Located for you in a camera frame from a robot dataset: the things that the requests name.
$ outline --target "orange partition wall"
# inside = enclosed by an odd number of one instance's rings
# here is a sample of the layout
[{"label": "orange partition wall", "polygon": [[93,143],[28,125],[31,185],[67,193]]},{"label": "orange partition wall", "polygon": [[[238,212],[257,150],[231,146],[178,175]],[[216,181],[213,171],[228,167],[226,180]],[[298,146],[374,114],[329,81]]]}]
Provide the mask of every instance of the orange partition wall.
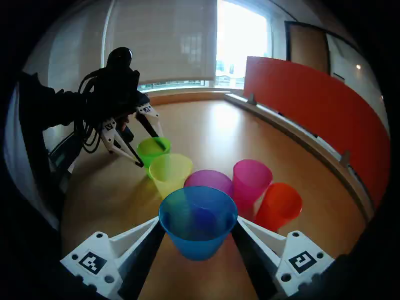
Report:
[{"label": "orange partition wall", "polygon": [[378,115],[355,91],[310,67],[273,58],[247,58],[244,96],[320,136],[350,164],[375,207],[390,173],[390,139]]}]

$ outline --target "green plastic cup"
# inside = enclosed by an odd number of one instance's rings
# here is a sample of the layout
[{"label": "green plastic cup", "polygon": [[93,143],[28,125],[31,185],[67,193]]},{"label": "green plastic cup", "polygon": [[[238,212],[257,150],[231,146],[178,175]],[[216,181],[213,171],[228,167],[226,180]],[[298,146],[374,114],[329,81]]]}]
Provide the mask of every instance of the green plastic cup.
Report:
[{"label": "green plastic cup", "polygon": [[150,176],[149,167],[152,161],[163,154],[168,154],[171,151],[171,141],[165,137],[150,137],[142,140],[137,146],[137,154],[144,163],[144,168],[147,175]]},{"label": "green plastic cup", "polygon": [[184,187],[186,178],[192,173],[193,163],[182,154],[170,153],[154,158],[148,170],[158,192],[165,199]]}]

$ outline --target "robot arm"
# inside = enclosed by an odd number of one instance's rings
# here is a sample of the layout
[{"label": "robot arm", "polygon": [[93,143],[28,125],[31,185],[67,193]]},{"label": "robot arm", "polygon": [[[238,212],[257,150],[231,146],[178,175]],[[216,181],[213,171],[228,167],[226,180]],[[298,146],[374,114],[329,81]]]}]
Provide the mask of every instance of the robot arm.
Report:
[{"label": "robot arm", "polygon": [[[95,232],[60,262],[110,300],[136,299],[164,234],[158,216],[111,238]],[[232,236],[260,299],[295,295],[334,261],[300,231],[284,237],[240,216]]]},{"label": "robot arm", "polygon": [[[137,166],[144,164],[130,141],[117,130],[116,119],[135,114],[151,137],[162,136],[158,121],[159,114],[150,105],[146,94],[138,91],[140,73],[130,68],[132,52],[125,47],[113,50],[107,60],[107,65],[87,75],[79,86],[78,93],[86,80],[82,95],[86,99],[85,113],[82,119],[75,120],[75,132],[80,135],[83,148],[88,153],[96,151],[100,140],[109,152],[116,153],[134,162]],[[158,143],[162,150],[164,145]]]}]

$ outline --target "plastic cup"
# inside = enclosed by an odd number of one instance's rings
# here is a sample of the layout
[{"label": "plastic cup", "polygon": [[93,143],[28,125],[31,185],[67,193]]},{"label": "plastic cup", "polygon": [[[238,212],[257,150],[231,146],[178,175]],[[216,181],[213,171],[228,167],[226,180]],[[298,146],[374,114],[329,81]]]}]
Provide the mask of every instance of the plastic cup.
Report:
[{"label": "plastic cup", "polygon": [[234,195],[232,180],[225,174],[214,170],[201,170],[190,175],[184,187],[209,187],[220,190],[229,197]]},{"label": "plastic cup", "polygon": [[266,190],[255,223],[277,232],[300,214],[302,206],[302,198],[293,187],[286,183],[273,183]]},{"label": "plastic cup", "polygon": [[189,260],[211,258],[238,219],[226,193],[206,186],[188,186],[171,193],[158,211],[161,226],[179,252]]},{"label": "plastic cup", "polygon": [[272,179],[271,170],[257,160],[244,159],[234,165],[233,200],[240,216],[253,219],[253,205],[268,188]]},{"label": "plastic cup", "polygon": [[158,156],[148,168],[158,192],[164,199],[172,192],[184,187],[186,178],[192,173],[190,158],[177,153]]},{"label": "plastic cup", "polygon": [[147,175],[151,178],[149,167],[152,161],[163,154],[168,154],[171,151],[171,141],[165,137],[150,137],[142,140],[137,146],[137,154],[144,163],[144,168]]}]

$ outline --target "purple plastic cup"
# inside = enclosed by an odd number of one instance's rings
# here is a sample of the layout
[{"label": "purple plastic cup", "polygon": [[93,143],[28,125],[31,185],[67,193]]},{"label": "purple plastic cup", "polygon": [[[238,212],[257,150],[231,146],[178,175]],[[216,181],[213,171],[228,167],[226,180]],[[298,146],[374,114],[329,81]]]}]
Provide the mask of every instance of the purple plastic cup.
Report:
[{"label": "purple plastic cup", "polygon": [[220,190],[233,197],[234,186],[232,180],[225,174],[214,170],[201,170],[191,174],[183,187],[209,187]]},{"label": "purple plastic cup", "polygon": [[263,163],[244,159],[233,167],[233,201],[241,217],[254,218],[253,205],[266,191],[273,179],[271,170]]}]

